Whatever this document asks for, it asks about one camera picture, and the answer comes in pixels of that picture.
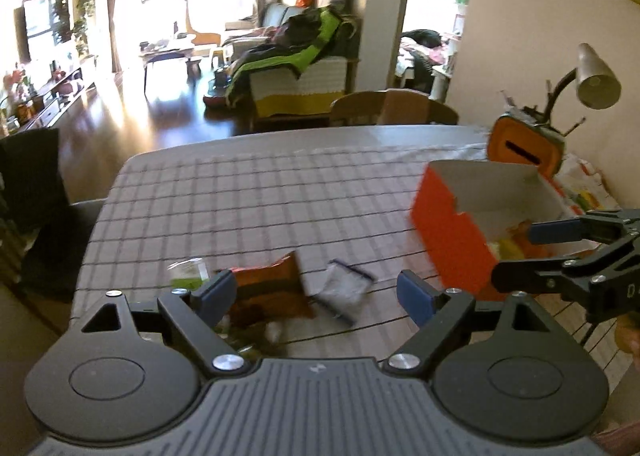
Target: blue gripper pad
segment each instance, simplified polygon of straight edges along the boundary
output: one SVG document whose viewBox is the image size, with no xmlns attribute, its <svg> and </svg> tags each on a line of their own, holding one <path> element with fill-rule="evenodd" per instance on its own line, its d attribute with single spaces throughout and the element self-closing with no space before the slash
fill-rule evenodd
<svg viewBox="0 0 640 456">
<path fill-rule="evenodd" d="M 439 294 L 440 292 L 412 271 L 402 271 L 398 274 L 396 284 L 398 303 L 420 328 L 427 324 L 438 311 L 436 297 Z"/>
<path fill-rule="evenodd" d="M 231 271 L 222 271 L 191 293 L 191 306 L 207 325 L 213 328 L 236 301 L 238 284 Z"/>
<path fill-rule="evenodd" d="M 580 218 L 534 223 L 529 229 L 529 241 L 534 245 L 580 241 L 586 237 L 584 223 Z"/>
</svg>

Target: doorway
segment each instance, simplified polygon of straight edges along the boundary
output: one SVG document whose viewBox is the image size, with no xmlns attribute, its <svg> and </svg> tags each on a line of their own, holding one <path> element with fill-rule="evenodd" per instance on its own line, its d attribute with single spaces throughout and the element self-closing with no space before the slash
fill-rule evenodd
<svg viewBox="0 0 640 456">
<path fill-rule="evenodd" d="M 402 88 L 414 88 L 444 101 L 468 1 L 407 0 L 396 66 L 397 83 Z"/>
</svg>

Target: orange container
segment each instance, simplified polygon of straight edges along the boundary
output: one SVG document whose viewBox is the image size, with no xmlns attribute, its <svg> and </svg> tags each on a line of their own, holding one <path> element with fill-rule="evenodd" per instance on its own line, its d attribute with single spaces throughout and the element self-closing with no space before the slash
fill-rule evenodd
<svg viewBox="0 0 640 456">
<path fill-rule="evenodd" d="M 540 125 L 521 110 L 513 109 L 495 122 L 486 146 L 494 162 L 526 163 L 552 178 L 564 156 L 564 137 L 548 125 Z"/>
<path fill-rule="evenodd" d="M 467 290 L 478 299 L 502 301 L 491 284 L 497 259 L 488 243 L 507 229 L 573 217 L 573 210 L 533 165 L 435 160 L 422 177 L 411 219 L 444 287 Z M 558 243 L 554 255 L 592 248 L 591 242 Z"/>
</svg>

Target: television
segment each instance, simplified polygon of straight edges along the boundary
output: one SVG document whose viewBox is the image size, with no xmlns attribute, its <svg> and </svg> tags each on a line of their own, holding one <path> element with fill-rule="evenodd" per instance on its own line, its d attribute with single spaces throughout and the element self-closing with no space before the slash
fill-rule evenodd
<svg viewBox="0 0 640 456">
<path fill-rule="evenodd" d="M 28 0 L 16 10 L 20 61 L 52 60 L 55 48 L 71 40 L 69 0 Z"/>
</svg>

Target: robotic arm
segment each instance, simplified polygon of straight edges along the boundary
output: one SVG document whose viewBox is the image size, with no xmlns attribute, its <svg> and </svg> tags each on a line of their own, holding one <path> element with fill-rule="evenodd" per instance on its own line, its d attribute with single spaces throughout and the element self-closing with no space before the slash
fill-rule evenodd
<svg viewBox="0 0 640 456">
<path fill-rule="evenodd" d="M 243 359 L 212 329 L 249 291 L 231 271 L 151 303 L 109 291 L 26 379 L 45 431 L 31 454 L 602 456 L 590 433 L 606 376 L 527 292 L 560 292 L 594 323 L 635 309 L 638 219 L 590 213 L 533 227 L 537 242 L 610 244 L 582 260 L 499 263 L 494 284 L 513 292 L 504 303 L 440 292 L 402 271 L 398 300 L 421 328 L 382 367 Z M 476 331 L 493 334 L 469 344 Z"/>
</svg>

